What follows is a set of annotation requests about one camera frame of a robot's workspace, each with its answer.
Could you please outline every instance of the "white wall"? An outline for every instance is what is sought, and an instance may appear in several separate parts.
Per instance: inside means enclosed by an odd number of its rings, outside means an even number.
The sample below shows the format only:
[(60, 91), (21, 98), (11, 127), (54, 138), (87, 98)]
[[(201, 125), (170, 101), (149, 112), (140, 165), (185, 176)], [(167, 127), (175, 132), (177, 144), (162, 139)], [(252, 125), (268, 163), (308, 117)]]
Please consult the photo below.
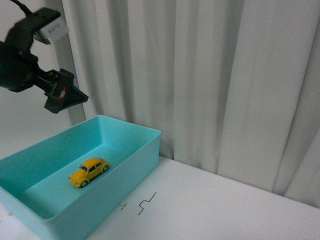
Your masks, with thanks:
[[(22, 1), (31, 11), (44, 7), (42, 0)], [(0, 0), (0, 41), (24, 13), (9, 0)], [(45, 70), (59, 70), (53, 45), (35, 41), (31, 53)], [(44, 108), (47, 97), (36, 86), (20, 93), (0, 87), (0, 159), (59, 133), (71, 126), (67, 110), (58, 114)]]

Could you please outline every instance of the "white curtain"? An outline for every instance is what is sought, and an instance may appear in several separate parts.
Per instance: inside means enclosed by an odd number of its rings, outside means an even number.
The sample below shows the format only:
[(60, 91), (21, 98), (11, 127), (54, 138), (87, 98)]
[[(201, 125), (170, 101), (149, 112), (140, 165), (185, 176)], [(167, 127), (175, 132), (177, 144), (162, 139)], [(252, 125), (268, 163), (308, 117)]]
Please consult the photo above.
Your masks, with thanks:
[(319, 0), (62, 0), (87, 118), (320, 208)]

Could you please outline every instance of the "yellow toy car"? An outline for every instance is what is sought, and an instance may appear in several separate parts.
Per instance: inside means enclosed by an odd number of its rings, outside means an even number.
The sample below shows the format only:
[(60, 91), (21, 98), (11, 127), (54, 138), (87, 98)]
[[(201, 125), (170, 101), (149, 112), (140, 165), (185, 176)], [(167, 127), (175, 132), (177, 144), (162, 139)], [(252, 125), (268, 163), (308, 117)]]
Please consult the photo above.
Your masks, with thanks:
[(108, 168), (109, 163), (106, 160), (100, 157), (89, 158), (69, 176), (69, 182), (77, 188), (83, 188), (90, 183), (90, 180), (99, 174), (106, 172)]

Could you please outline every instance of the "white tabletop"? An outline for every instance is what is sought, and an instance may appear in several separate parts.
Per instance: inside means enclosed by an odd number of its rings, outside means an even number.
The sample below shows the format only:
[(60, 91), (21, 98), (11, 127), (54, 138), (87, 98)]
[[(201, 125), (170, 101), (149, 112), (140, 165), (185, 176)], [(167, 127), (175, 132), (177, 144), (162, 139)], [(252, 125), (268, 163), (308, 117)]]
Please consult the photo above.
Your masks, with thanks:
[[(22, 239), (40, 240), (0, 204), (0, 240)], [(160, 157), (86, 238), (105, 239), (319, 240), (320, 209)]]

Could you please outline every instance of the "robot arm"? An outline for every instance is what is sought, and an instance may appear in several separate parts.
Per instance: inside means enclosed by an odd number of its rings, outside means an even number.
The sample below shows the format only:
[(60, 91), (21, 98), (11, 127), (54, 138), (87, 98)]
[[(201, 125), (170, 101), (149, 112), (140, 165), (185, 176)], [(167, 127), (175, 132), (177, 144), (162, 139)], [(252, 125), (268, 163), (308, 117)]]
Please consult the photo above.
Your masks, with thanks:
[(74, 75), (64, 69), (48, 72), (39, 68), (38, 57), (30, 52), (34, 39), (50, 44), (68, 33), (58, 11), (41, 8), (29, 12), (0, 41), (0, 87), (21, 92), (36, 85), (48, 97), (45, 108), (52, 113), (84, 103), (88, 96), (74, 86)]

